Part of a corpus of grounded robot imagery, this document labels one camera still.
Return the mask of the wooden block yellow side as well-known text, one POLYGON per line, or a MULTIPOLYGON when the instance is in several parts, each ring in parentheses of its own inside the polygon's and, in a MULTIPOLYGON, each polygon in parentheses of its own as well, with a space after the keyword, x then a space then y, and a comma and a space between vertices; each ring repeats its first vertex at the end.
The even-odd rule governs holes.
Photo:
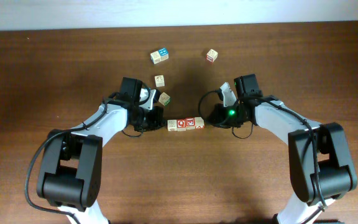
POLYGON ((167 121, 167 129, 168 129, 168 131, 177 131, 178 130, 177 120, 169 119, 167 121))

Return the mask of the wooden block red A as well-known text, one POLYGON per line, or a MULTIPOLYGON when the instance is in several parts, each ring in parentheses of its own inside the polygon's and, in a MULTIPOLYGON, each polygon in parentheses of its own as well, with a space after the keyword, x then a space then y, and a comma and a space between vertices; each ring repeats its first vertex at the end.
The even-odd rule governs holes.
POLYGON ((201 117, 195 117, 195 128, 196 129, 204 129, 205 124, 204 120, 201 117))

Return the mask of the red Q wooden block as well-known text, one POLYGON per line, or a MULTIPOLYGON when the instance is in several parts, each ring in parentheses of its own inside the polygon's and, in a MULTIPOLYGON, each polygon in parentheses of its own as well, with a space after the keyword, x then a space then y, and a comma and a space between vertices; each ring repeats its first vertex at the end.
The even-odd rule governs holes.
POLYGON ((177 131, 186 131, 186 120, 185 119, 177 120, 177 131))

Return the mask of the red E wooden block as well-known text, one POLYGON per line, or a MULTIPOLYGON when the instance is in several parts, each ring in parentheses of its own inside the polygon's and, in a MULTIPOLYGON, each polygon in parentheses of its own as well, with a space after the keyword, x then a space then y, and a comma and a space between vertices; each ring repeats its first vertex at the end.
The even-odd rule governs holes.
POLYGON ((194 118, 186 118, 186 129, 191 130, 195 129, 195 119, 194 118))

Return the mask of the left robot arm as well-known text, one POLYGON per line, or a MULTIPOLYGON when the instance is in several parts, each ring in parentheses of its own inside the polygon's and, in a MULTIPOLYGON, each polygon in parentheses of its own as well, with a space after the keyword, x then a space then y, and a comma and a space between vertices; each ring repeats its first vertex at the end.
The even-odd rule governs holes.
POLYGON ((103 147, 117 133, 133 126, 136 136, 165 126, 161 93, 144 82, 124 77, 120 90, 104 98, 97 111, 70 129, 53 129, 36 156, 42 156, 36 192, 48 212, 71 223, 109 223, 97 197, 101 185, 103 147))

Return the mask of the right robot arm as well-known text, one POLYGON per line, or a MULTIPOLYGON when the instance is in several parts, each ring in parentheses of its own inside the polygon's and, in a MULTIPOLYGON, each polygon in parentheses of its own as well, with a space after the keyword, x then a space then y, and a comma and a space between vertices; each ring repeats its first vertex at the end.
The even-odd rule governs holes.
POLYGON ((214 91, 220 103, 204 119, 216 128, 235 129, 250 122, 288 146, 293 195, 273 223, 314 223, 329 205, 357 187, 357 175, 343 127, 322 124, 265 96, 254 74, 222 84, 214 91))

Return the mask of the wooden block elephant picture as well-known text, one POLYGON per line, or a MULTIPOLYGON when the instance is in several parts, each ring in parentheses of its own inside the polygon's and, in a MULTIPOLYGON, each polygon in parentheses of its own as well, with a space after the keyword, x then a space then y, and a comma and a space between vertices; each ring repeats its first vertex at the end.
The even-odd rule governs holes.
POLYGON ((165 92, 161 93, 158 102, 161 103, 164 106, 167 106, 171 101, 171 97, 166 94, 165 92))

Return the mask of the wooden block ball picture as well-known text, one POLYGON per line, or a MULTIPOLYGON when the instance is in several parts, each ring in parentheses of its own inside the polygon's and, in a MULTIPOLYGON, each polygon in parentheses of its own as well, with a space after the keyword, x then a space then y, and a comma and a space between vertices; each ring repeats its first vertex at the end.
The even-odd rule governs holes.
POLYGON ((155 76, 155 86, 157 88, 165 86, 165 79, 163 75, 156 75, 155 76))

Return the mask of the plain wooden block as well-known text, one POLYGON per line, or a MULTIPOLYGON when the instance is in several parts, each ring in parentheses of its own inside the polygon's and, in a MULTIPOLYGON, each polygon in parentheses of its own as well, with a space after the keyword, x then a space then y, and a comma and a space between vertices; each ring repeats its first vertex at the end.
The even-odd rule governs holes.
POLYGON ((150 58, 153 62, 153 64, 157 64, 161 62, 161 55, 159 53, 159 51, 154 51, 150 54, 150 58))

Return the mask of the wooden block far right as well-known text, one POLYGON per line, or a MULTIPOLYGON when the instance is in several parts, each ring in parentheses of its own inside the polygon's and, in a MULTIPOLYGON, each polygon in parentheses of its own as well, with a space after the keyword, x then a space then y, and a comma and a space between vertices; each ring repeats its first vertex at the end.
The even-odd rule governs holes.
POLYGON ((218 52, 214 49, 210 49, 208 53, 206 54, 206 59, 210 62, 214 62, 218 57, 218 52))

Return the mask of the blue topped wooden block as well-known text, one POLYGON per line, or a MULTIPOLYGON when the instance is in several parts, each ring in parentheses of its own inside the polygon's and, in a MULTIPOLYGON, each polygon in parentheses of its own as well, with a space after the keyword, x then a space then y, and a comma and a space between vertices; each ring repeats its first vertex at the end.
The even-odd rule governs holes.
POLYGON ((158 53, 160 55, 161 61, 167 60, 169 58, 169 53, 166 48, 159 49, 158 53))

